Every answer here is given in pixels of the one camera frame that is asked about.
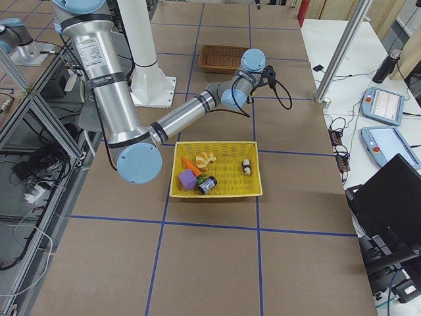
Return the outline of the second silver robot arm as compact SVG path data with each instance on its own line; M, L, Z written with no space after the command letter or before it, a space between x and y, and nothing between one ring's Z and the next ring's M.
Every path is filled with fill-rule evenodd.
M111 15L109 14L85 14L69 18L59 24L57 32L62 33L63 30L69 29L73 25L87 26L90 22L110 22ZM140 57L156 57L155 46L151 35L150 25L146 25L147 33L145 39L140 41L141 46L136 49ZM38 59L43 59L47 54L53 52L51 49L41 49L34 42L33 37L27 31L24 23L18 18L7 18L1 21L1 49L6 54L9 54L14 49L18 52L13 55L15 58L21 58L20 65L31 65L36 63ZM234 66L227 69L229 74L234 74L237 78L241 74L238 67L244 72L244 78L253 78L259 76L260 81L254 85L254 88L263 86L270 86L271 89L276 89L276 73L272 66L266 65L250 65L254 61L257 49L240 49L239 57L234 59ZM162 93L163 91L172 91L175 88L175 77L166 77L157 63L150 65L135 65L134 74L130 89L132 93Z

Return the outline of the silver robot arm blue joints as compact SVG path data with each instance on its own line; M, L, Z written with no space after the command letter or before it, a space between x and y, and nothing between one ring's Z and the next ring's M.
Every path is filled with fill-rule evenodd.
M54 1L55 29L63 21L78 15L109 14L105 1ZM90 22L87 26L73 25L60 35L69 37L78 52L89 88L100 110L100 121L107 125L107 146L119 175L132 184L152 181L161 171L159 146L205 114L224 105L227 109L242 107L252 94L259 76L214 82L183 105L172 109L159 120L144 126L137 115L128 79L122 70L111 32L113 19ZM259 52L250 65L266 65Z

